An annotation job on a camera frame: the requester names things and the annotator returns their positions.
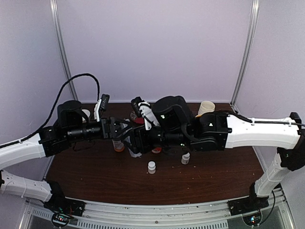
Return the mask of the small white bottle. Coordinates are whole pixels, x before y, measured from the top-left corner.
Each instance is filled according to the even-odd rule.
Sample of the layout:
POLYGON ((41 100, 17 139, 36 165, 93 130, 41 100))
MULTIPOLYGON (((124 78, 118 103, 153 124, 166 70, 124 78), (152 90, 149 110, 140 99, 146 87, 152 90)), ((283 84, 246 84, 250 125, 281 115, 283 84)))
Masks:
POLYGON ((156 172, 156 163, 154 161, 148 162, 148 173, 154 174, 156 172))
POLYGON ((190 153, 186 153, 182 155, 181 163, 183 165, 187 165, 189 163, 189 159, 190 159, 190 153))

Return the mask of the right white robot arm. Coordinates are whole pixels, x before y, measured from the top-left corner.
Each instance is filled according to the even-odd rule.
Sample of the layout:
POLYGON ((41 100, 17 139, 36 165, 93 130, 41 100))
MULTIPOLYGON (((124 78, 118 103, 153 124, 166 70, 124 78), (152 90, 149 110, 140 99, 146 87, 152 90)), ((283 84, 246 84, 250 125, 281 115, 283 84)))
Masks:
POLYGON ((305 129, 296 112, 282 119, 247 118, 231 111, 194 116, 181 96, 167 96, 154 104, 136 97, 131 104, 136 115, 144 119, 144 125, 132 131, 135 152, 178 146, 202 152, 276 147, 272 164, 251 185, 244 200, 247 210, 255 210, 289 172, 305 165, 305 129))

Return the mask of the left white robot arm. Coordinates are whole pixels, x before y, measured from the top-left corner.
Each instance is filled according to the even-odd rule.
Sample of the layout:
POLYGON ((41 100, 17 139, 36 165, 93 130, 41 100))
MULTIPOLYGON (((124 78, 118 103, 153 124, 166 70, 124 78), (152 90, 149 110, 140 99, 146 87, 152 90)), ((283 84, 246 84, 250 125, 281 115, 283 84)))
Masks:
POLYGON ((115 117, 101 118, 101 110, 104 110, 104 102, 99 100, 94 109, 94 120, 91 121, 82 110, 81 102, 64 102, 57 108, 58 119, 54 125, 43 127, 30 137, 1 145, 0 192, 50 203, 58 212, 64 212, 69 204, 57 182, 19 177, 5 171, 5 168, 31 159, 53 156, 77 142, 122 140, 131 129, 130 122, 115 117))

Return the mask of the clear plastic pill organizer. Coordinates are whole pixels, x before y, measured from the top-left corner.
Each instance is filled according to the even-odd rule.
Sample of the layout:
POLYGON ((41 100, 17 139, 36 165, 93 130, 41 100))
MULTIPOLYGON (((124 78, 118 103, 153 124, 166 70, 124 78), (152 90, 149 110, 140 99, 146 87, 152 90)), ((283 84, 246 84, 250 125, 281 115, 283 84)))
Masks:
POLYGON ((130 142, 127 141, 125 144, 128 147, 128 151, 129 151, 131 157, 133 157, 133 158, 140 158, 142 156, 142 153, 134 153, 132 151, 131 143, 130 142))

